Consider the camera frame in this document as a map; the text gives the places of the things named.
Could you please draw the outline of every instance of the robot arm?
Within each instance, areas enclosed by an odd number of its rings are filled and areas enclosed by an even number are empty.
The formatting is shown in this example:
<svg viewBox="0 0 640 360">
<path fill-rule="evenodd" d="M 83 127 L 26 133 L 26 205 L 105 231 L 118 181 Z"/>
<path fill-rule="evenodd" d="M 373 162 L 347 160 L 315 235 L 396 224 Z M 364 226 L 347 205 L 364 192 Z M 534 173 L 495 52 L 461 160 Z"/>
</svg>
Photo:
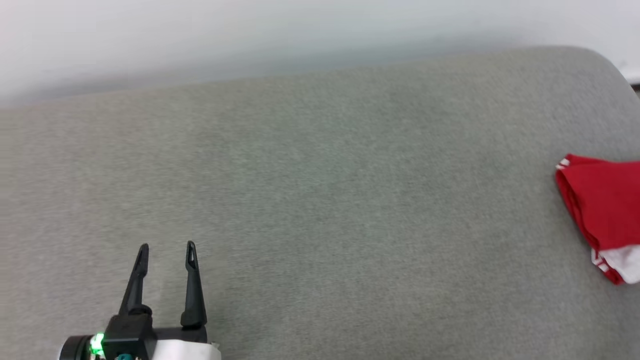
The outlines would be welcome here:
<svg viewBox="0 0 640 360">
<path fill-rule="evenodd" d="M 142 304 L 149 246 L 143 244 L 129 277 L 118 314 L 104 332 L 71 336 L 59 360 L 220 360 L 215 344 L 207 340 L 207 323 L 196 247 L 187 243 L 187 295 L 180 327 L 153 328 L 151 308 Z"/>
</svg>

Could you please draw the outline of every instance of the red cloth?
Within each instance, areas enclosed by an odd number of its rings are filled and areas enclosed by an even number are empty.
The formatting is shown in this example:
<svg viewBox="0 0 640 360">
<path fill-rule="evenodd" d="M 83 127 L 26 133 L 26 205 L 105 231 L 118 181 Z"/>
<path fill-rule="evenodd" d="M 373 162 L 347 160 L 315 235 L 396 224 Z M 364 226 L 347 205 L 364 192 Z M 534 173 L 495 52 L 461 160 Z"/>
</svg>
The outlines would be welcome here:
<svg viewBox="0 0 640 360">
<path fill-rule="evenodd" d="M 640 161 L 611 163 L 568 154 L 556 168 L 564 203 L 595 251 L 593 263 L 614 284 L 623 283 L 599 252 L 640 244 Z"/>
</svg>

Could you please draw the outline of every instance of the folded red cloth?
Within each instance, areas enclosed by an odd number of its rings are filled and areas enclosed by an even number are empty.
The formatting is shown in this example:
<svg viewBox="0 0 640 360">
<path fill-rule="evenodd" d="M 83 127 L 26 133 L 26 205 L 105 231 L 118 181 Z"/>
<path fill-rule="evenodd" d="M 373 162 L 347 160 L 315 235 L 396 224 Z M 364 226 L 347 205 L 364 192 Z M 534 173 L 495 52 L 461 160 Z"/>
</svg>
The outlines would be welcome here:
<svg viewBox="0 0 640 360">
<path fill-rule="evenodd" d="M 640 282 L 640 161 L 567 155 L 556 165 L 564 203 L 614 284 Z"/>
</svg>

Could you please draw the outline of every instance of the glowing green led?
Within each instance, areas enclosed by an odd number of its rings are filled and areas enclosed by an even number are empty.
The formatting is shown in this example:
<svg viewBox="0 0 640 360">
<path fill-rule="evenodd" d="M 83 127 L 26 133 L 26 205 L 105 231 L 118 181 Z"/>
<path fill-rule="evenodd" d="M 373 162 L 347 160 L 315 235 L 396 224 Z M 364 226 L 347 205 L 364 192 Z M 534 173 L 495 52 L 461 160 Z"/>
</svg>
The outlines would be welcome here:
<svg viewBox="0 0 640 360">
<path fill-rule="evenodd" d="M 91 338 L 89 344 L 92 354 L 104 357 L 104 352 L 102 351 L 102 339 L 104 339 L 104 333 L 98 332 L 94 337 Z"/>
</svg>

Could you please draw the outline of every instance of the red and white clothing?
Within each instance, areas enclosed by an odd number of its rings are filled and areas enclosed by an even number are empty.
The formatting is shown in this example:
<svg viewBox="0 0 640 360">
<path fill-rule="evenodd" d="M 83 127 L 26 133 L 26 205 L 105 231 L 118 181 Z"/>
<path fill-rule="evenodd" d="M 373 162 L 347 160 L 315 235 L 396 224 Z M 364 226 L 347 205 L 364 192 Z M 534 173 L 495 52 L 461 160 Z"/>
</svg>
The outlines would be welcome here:
<svg viewBox="0 0 640 360">
<path fill-rule="evenodd" d="M 640 161 L 567 155 L 556 165 L 564 203 L 614 284 L 640 282 Z"/>
</svg>

